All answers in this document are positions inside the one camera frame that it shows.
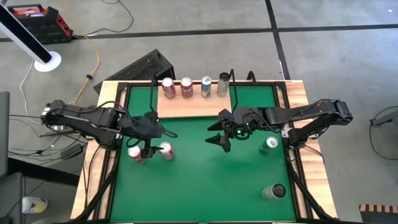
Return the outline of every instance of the gray floor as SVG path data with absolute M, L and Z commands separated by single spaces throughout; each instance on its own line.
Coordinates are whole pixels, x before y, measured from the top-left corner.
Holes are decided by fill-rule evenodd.
M 60 10 L 77 34 L 101 27 L 123 29 L 128 14 L 119 5 L 99 0 L 64 1 L 81 31 L 56 1 L 36 1 Z M 264 1 L 260 0 L 150 0 L 127 1 L 134 16 L 133 26 L 125 32 L 270 27 Z M 278 27 L 352 26 L 398 23 L 396 1 L 272 0 Z M 7 5 L 27 4 L 10 0 Z M 304 80 L 308 99 L 340 98 L 347 102 L 354 121 L 346 127 L 332 127 L 321 137 L 333 199 L 342 220 L 360 221 L 361 203 L 397 205 L 398 162 L 375 155 L 369 145 L 369 119 L 388 106 L 398 105 L 396 65 L 397 29 L 291 32 L 280 33 L 292 79 Z M 98 39 L 101 65 L 93 86 L 153 49 L 159 49 L 174 65 L 177 78 L 189 76 L 213 78 L 234 68 L 238 78 L 253 70 L 258 79 L 282 79 L 280 63 L 271 33 L 218 34 L 178 37 L 142 37 Z M 29 112 L 38 115 L 44 105 L 56 99 L 73 101 L 95 66 L 95 53 L 86 40 L 70 44 L 48 45 L 62 55 L 62 64 L 49 73 L 33 69 L 24 85 Z M 0 90 L 11 92 L 11 113 L 24 114 L 19 84 L 31 58 L 13 43 L 0 43 Z M 88 88 L 79 104 L 96 104 L 98 96 Z M 39 132 L 46 128 L 29 122 Z M 391 125 L 373 130 L 374 144 L 380 153 L 398 157 L 396 130 Z M 54 138 L 37 139 L 26 125 L 11 122 L 11 147 L 42 149 Z M 54 148 L 70 144 L 62 139 Z M 40 164 L 41 161 L 20 158 Z M 52 166 L 73 172 L 81 167 L 81 157 Z M 37 185 L 27 182 L 27 189 Z M 63 194 L 54 194 L 61 190 Z M 65 221 L 72 209 L 76 188 L 44 184 L 34 195 L 47 197 L 50 206 L 40 215 L 28 215 L 27 222 L 46 218 L 42 223 Z

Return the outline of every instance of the soda can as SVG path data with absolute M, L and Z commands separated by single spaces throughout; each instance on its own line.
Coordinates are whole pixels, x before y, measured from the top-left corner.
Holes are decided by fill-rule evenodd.
M 163 148 L 159 150 L 163 158 L 167 160 L 172 160 L 175 157 L 173 146 L 168 142 L 162 142 L 159 147 Z
M 142 149 L 139 146 L 130 147 L 128 149 L 129 157 L 138 163 L 144 163 L 147 159 L 141 158 Z
M 268 154 L 278 146 L 278 140 L 274 137 L 268 137 L 259 147 L 260 154 Z
M 204 98 L 209 98 L 211 94 L 211 78 L 203 77 L 201 79 L 201 95 Z
M 281 199 L 286 195 L 286 189 L 282 184 L 274 184 L 261 191 L 265 199 Z
M 188 77 L 184 77 L 181 79 L 181 94 L 182 97 L 186 99 L 193 96 L 193 83 L 192 80 Z
M 175 91 L 174 81 L 171 78 L 164 78 L 162 80 L 162 88 L 167 99 L 175 98 L 177 92 Z
M 218 77 L 218 85 L 217 85 L 217 96 L 218 97 L 224 97 L 226 96 L 226 93 L 228 92 L 229 88 L 229 79 L 231 78 L 231 75 L 228 73 L 221 73 Z

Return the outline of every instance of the white lamp base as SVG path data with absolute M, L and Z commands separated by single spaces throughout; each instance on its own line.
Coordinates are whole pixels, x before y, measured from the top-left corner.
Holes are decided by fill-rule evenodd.
M 35 68 L 39 72 L 49 72 L 58 67 L 61 64 L 61 55 L 56 52 L 49 52 L 51 60 L 45 64 L 35 61 Z

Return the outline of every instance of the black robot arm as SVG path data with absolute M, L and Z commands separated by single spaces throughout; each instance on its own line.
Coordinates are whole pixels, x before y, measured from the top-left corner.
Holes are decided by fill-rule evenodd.
M 126 110 L 101 106 L 82 108 L 67 105 L 61 100 L 47 104 L 40 118 L 47 127 L 65 125 L 85 138 L 94 138 L 99 146 L 105 149 L 120 148 L 121 141 L 118 135 L 137 139 L 135 144 L 127 145 L 129 147 L 144 141 L 145 147 L 141 155 L 143 158 L 151 158 L 155 151 L 161 149 L 151 146 L 150 141 L 153 138 L 161 138 L 166 132 L 158 122 L 156 111 L 150 111 L 144 116 L 130 116 Z M 170 131 L 167 131 L 167 134 L 172 138 L 177 137 Z
M 206 142 L 221 146 L 225 152 L 231 150 L 230 138 L 247 140 L 254 131 L 281 132 L 291 121 L 316 118 L 302 128 L 288 131 L 290 146 L 296 146 L 307 141 L 313 134 L 320 136 L 331 125 L 347 125 L 352 120 L 352 114 L 345 102 L 340 100 L 318 100 L 317 102 L 297 108 L 236 108 L 231 113 L 224 109 L 218 114 L 218 121 L 208 128 L 208 131 L 224 131 L 206 139 Z

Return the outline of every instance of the green table surface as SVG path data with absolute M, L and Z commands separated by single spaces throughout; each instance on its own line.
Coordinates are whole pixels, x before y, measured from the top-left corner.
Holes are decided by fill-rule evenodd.
M 275 106 L 269 86 L 239 86 L 237 91 L 238 106 Z M 234 105 L 233 91 L 230 92 Z M 149 111 L 149 93 L 150 87 L 132 87 L 128 102 L 131 115 Z M 231 152 L 225 153 L 221 147 L 205 142 L 217 134 L 207 131 L 216 121 L 217 117 L 160 120 L 165 128 L 177 133 L 178 138 L 163 136 L 153 139 L 152 145 L 170 142 L 176 155 L 172 161 L 166 161 L 157 152 L 139 164 L 128 156 L 125 138 L 111 221 L 295 220 L 281 144 L 266 156 L 258 152 L 260 144 L 269 136 L 280 142 L 280 134 L 256 131 L 247 141 L 231 140 Z M 285 186 L 286 196 L 278 200 L 264 199 L 261 190 L 276 183 Z

